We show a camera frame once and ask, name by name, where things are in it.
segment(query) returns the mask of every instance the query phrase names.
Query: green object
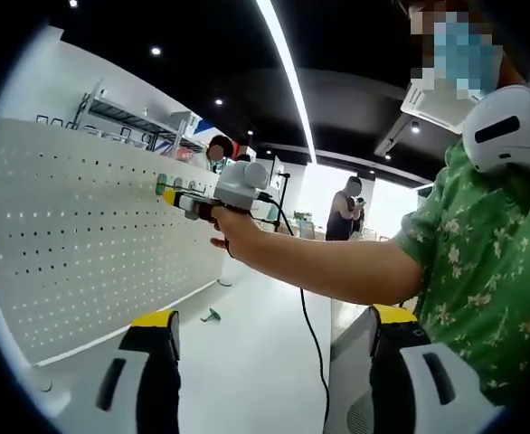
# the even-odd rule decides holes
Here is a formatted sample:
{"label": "green object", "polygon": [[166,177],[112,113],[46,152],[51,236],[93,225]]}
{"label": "green object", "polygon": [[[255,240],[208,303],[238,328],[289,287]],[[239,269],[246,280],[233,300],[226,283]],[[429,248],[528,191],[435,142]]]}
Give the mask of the green object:
{"label": "green object", "polygon": [[206,318],[201,318],[201,321],[203,321],[204,323],[206,323],[207,321],[211,321],[212,319],[221,321],[221,316],[217,314],[214,310],[209,309],[209,312],[211,312],[211,314]]}
{"label": "green object", "polygon": [[446,162],[394,241],[424,269],[416,315],[429,337],[506,404],[530,358],[530,173],[481,175],[461,142]]}
{"label": "green object", "polygon": [[156,178],[156,195],[162,196],[163,193],[165,192],[165,188],[166,188],[166,175],[160,174]]}

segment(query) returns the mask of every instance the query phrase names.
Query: white pegboard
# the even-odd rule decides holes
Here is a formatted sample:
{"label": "white pegboard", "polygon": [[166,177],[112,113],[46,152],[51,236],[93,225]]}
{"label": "white pegboard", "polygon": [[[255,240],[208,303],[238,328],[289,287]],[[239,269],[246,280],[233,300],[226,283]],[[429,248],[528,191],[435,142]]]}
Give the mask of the white pegboard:
{"label": "white pegboard", "polygon": [[0,307],[30,362],[107,335],[217,279],[213,227],[155,195],[217,175],[79,131],[0,120]]}

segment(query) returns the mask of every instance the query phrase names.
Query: black stand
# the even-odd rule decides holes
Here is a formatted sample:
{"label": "black stand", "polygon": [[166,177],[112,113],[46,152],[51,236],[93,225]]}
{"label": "black stand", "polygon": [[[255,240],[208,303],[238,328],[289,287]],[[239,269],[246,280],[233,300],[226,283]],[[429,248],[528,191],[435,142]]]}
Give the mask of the black stand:
{"label": "black stand", "polygon": [[285,178],[285,183],[283,183],[283,190],[281,191],[281,199],[279,201],[277,219],[273,223],[275,226],[275,232],[279,231],[279,226],[281,225],[281,210],[283,209],[283,203],[285,202],[285,193],[287,192],[287,183],[289,182],[289,178],[291,177],[291,174],[279,174],[279,176],[283,176]]}

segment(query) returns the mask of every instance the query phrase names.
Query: short sleeve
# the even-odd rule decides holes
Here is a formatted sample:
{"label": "short sleeve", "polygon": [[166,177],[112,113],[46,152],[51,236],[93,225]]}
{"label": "short sleeve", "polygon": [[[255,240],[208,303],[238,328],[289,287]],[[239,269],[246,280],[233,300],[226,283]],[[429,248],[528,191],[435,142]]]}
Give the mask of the short sleeve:
{"label": "short sleeve", "polygon": [[444,167],[438,173],[428,199],[416,212],[402,218],[402,229],[393,237],[393,242],[423,269],[431,264],[436,249],[436,230],[440,223],[442,195],[448,170],[448,167]]}

